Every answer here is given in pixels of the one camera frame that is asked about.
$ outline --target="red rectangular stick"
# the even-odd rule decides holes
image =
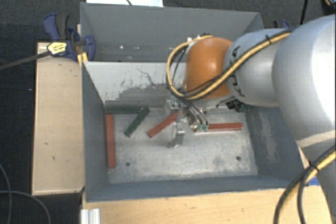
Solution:
[[[107,156],[109,168],[116,167],[116,149],[114,145],[114,125],[113,125],[113,115],[105,115],[105,125],[106,125],[106,142],[107,142]]]
[[[148,132],[147,135],[152,138],[153,136],[157,135],[158,133],[160,133],[163,129],[165,129],[167,126],[169,126],[170,124],[172,124],[178,115],[178,111],[174,112],[173,114],[171,114],[168,118],[166,118],[165,120],[163,120],[162,122],[160,122],[157,126],[151,128]]]
[[[209,124],[209,131],[240,131],[243,129],[243,124],[241,122],[232,123],[213,123]]]

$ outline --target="yellow cable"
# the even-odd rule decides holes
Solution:
[[[190,42],[185,42],[179,45],[176,49],[173,50],[173,52],[170,54],[168,61],[167,61],[167,80],[170,89],[179,97],[183,97],[185,100],[195,100],[205,97],[207,94],[209,94],[211,91],[213,91],[217,86],[219,86],[223,81],[225,81],[229,76],[231,76],[232,73],[234,73],[248,58],[250,58],[252,55],[256,54],[260,50],[268,47],[269,45],[278,42],[287,36],[289,36],[290,33],[283,33],[282,35],[279,35],[277,37],[271,38],[268,41],[263,42],[262,44],[256,46],[255,48],[251,49],[248,53],[242,55],[238,61],[236,61],[217,81],[215,81],[210,87],[205,89],[204,91],[201,91],[200,93],[194,95],[194,96],[186,96],[185,94],[180,93],[173,85],[171,75],[170,75],[170,65],[173,56],[176,54],[177,51],[181,50],[182,48],[188,46],[191,42],[200,40],[200,39],[194,39]]]
[[[329,165],[333,160],[336,159],[336,151],[331,152],[324,160],[322,160],[316,167],[318,170],[322,170],[327,165]],[[306,183],[308,183],[315,175],[317,175],[318,170],[314,169],[309,173],[309,176],[307,177]],[[291,191],[288,193],[286,199],[283,201],[284,208],[287,204],[287,202],[298,192],[300,186],[300,181],[298,181],[295,186],[291,189]]]
[[[182,43],[180,45],[178,45],[173,51],[172,53],[169,55],[168,57],[168,60],[167,60],[167,66],[166,66],[166,72],[167,72],[167,80],[168,80],[168,85],[170,86],[171,90],[179,97],[184,97],[184,94],[180,93],[174,86],[173,86],[173,81],[172,81],[172,78],[171,78],[171,75],[170,75],[170,67],[171,67],[171,64],[172,64],[172,60],[173,60],[173,57],[175,56],[175,54],[183,49],[184,47],[187,47],[189,46],[190,43],[192,42],[195,42],[195,41],[200,41],[202,39],[205,39],[205,38],[209,38],[209,37],[212,37],[211,35],[207,35],[207,36],[202,36],[202,37],[197,37],[197,38],[194,38],[193,40],[191,41],[187,41],[185,43]]]

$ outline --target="wooden table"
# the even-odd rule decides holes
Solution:
[[[46,43],[38,44],[38,52]],[[84,186],[79,65],[64,58],[37,61],[33,159],[33,195],[78,193]],[[272,223],[283,190],[272,189],[192,197],[95,202],[102,224],[112,223]],[[303,196],[308,223],[331,223],[318,186]],[[298,223],[296,200],[284,210],[282,223]]]

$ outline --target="gray bin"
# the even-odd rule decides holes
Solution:
[[[258,13],[82,3],[81,34],[92,34],[97,44],[94,61],[82,68],[86,200],[285,187],[303,167],[278,108],[210,112],[210,120],[240,121],[244,129],[199,136],[187,131],[175,149],[169,148],[171,127],[154,138],[146,135],[166,117],[164,62],[172,48],[189,36],[235,40],[262,26]],[[183,71],[182,63],[177,82]],[[117,167],[108,169],[104,111],[120,105],[148,106],[151,113],[130,138],[123,131],[135,115],[115,115]]]

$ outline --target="metal bracket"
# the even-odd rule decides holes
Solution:
[[[180,107],[179,113],[176,118],[176,123],[173,128],[173,139],[172,139],[173,148],[176,148],[182,145],[183,143],[183,137],[184,137],[185,131],[183,130],[182,124],[181,124],[182,116],[183,116],[183,107]]]

